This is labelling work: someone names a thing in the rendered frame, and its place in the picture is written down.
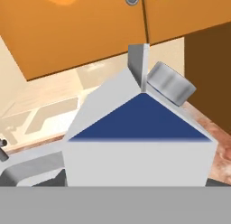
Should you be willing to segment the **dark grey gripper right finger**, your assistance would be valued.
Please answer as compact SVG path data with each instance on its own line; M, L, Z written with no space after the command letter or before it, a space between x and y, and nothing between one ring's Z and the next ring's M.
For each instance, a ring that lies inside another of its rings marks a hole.
M224 182L220 182L220 181L217 181L217 180L214 180L214 179L207 179L207 182L206 182L206 186L216 186L216 187L219 187L219 186L231 186L230 184L227 184L227 183L224 183Z

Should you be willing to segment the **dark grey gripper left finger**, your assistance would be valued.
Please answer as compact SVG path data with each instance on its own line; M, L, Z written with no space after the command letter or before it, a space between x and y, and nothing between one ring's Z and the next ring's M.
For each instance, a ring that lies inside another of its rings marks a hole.
M48 181L38 183L38 186L41 187L46 187L46 186L51 186L51 187L65 187L67 185L67 179L66 179L66 171L61 170L58 175L53 178L49 179Z

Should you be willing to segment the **white and blue milk carton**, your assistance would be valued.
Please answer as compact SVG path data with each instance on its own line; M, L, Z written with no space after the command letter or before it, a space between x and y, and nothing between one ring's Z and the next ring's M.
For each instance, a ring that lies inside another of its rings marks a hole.
M62 149L73 187L204 186L217 140L182 108L194 86L132 44L124 70L87 95Z

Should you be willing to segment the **dark grey tap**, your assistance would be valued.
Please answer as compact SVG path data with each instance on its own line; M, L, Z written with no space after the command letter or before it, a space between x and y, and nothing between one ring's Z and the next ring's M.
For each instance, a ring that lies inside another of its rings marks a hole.
M3 150L7 146L7 141L5 139L0 139L0 161L5 162L9 159L8 154Z

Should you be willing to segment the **pale sink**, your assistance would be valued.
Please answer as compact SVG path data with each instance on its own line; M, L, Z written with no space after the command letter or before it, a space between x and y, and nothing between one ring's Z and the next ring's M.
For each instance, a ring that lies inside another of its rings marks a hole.
M18 146L63 135L78 109L78 96L36 107L14 104L0 118L0 137L6 139L9 146Z

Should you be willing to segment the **brown cupboard side panel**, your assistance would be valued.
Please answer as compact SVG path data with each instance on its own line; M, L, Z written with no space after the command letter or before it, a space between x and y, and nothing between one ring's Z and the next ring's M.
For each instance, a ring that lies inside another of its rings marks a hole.
M231 22L185 36L189 102L231 135Z

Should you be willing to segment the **orange cupboard door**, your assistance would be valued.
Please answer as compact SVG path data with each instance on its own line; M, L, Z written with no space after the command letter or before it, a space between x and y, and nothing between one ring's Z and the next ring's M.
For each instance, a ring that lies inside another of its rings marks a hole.
M0 0L0 36L25 78L37 79L146 42L143 1Z
M144 0L144 6L151 44L231 22L231 0Z

